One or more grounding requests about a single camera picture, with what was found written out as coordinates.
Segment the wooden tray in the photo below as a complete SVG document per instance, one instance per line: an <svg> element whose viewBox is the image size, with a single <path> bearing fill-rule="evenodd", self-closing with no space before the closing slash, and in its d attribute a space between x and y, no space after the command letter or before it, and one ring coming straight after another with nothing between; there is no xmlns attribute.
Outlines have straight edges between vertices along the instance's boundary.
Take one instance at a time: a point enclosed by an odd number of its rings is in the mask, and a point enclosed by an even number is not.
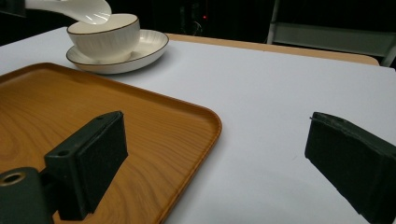
<svg viewBox="0 0 396 224"><path fill-rule="evenodd" d="M115 110L124 113L129 157L82 223L162 223L219 138L220 119L207 108L52 63L30 65L0 76L0 173L41 171L48 151Z"/></svg>

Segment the white plate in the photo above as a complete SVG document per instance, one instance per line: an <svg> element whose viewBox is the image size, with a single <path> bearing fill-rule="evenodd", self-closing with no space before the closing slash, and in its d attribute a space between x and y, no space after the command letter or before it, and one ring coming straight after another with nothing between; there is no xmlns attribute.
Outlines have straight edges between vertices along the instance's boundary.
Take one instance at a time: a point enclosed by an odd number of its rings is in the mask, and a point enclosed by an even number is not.
<svg viewBox="0 0 396 224"><path fill-rule="evenodd" d="M78 68L96 74L110 75L130 72L155 62L165 52L169 37L158 31L140 30L140 41L126 62L102 64L83 55L76 47L66 53L66 58Z"/></svg>

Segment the white table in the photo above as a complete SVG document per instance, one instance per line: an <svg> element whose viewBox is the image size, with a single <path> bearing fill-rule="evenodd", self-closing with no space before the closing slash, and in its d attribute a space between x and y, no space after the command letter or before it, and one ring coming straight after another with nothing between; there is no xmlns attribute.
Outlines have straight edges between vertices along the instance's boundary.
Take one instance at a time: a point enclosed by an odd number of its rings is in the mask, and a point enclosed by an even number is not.
<svg viewBox="0 0 396 224"><path fill-rule="evenodd" d="M0 74L76 68L71 47L65 28L0 47ZM170 41L156 63L108 78L221 118L218 143L166 223L367 223L304 157L309 117L332 114L396 145L394 69Z"/></svg>

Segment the table edge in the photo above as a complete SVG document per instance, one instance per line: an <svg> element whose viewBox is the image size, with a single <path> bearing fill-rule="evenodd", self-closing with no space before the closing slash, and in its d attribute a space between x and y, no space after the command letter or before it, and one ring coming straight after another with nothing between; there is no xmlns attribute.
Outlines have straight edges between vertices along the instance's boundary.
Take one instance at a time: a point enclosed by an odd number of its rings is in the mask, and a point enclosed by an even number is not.
<svg viewBox="0 0 396 224"><path fill-rule="evenodd" d="M218 45L218 46L233 47L240 49L255 49L255 50L270 51L277 53L287 53L287 54L294 54L294 55L301 55L308 57L323 58L323 59L332 59L332 60L338 60L344 62L365 63L365 64L379 66L379 62L377 59L371 56L361 55L361 54L334 52L334 51L327 51L320 49L303 49L303 48L285 47L279 45L267 45L261 43L218 39L218 38L203 37L203 36L176 35L176 34L168 34L168 33L167 35L169 36L169 39L175 41Z"/></svg>

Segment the white bowl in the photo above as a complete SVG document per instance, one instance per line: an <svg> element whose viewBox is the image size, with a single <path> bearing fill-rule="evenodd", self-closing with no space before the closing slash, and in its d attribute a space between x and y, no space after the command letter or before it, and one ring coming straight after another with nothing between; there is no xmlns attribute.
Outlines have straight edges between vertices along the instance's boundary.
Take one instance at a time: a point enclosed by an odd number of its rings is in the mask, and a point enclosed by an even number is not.
<svg viewBox="0 0 396 224"><path fill-rule="evenodd" d="M104 24L76 22L67 28L75 47L100 63L126 61L139 43L140 23L133 14L112 14Z"/></svg>
<svg viewBox="0 0 396 224"><path fill-rule="evenodd" d="M140 40L126 62L100 63L83 55L76 47L67 51L66 58L76 67L87 72L111 75L134 71L159 59L166 50L169 37L161 32L141 30Z"/></svg>

